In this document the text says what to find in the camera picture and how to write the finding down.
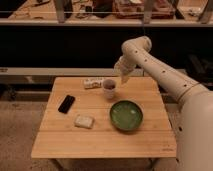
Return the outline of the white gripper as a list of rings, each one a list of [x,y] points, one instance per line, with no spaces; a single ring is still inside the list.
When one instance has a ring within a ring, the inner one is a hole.
[[[121,56],[114,65],[121,78],[121,83],[125,84],[129,80],[130,73],[135,69],[135,62],[125,56]]]

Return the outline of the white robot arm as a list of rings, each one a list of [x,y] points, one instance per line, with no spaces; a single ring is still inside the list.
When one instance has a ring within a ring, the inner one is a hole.
[[[177,171],[213,171],[213,91],[150,54],[152,42],[141,36],[122,43],[114,67],[123,83],[140,66],[178,103],[182,131]]]

